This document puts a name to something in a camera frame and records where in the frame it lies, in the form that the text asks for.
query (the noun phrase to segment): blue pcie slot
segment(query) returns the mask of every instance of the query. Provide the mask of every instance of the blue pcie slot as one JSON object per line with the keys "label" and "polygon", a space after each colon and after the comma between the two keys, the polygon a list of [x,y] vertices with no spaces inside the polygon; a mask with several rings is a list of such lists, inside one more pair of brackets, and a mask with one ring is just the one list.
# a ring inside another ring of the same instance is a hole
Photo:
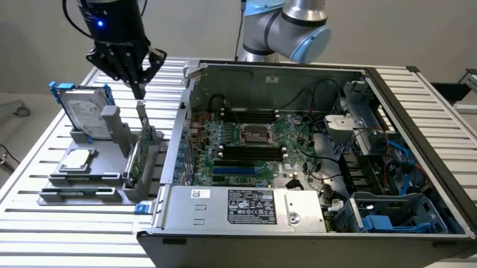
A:
{"label": "blue pcie slot", "polygon": [[216,174],[234,174],[234,175],[257,175],[257,171],[254,168],[241,169],[237,167],[216,167]]}

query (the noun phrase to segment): motherboard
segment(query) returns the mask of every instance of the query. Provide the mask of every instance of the motherboard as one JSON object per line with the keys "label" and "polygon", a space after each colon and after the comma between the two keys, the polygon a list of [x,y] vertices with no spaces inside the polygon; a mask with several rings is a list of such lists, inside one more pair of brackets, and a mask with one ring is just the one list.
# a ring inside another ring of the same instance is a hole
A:
{"label": "motherboard", "polygon": [[302,116],[200,113],[193,120],[192,138],[194,185],[320,188],[321,181],[310,177],[317,160],[301,152],[316,156]]}

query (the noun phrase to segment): power supply label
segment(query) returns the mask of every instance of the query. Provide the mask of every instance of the power supply label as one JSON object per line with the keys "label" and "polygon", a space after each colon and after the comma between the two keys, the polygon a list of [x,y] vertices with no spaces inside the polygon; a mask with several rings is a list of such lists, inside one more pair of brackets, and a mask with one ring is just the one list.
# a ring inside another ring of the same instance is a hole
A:
{"label": "power supply label", "polygon": [[274,191],[229,190],[228,201],[232,224],[277,224]]}

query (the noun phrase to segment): floor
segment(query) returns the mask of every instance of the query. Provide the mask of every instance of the floor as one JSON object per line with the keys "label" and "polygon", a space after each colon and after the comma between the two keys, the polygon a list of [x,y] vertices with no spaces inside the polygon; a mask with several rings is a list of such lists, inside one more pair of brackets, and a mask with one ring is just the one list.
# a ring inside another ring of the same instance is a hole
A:
{"label": "floor", "polygon": [[[0,144],[22,161],[59,113],[61,107],[50,94],[0,93],[0,104],[18,99],[26,102],[31,114],[27,117],[18,117],[14,114],[0,117]],[[0,170],[0,187],[8,177],[10,174]]]}

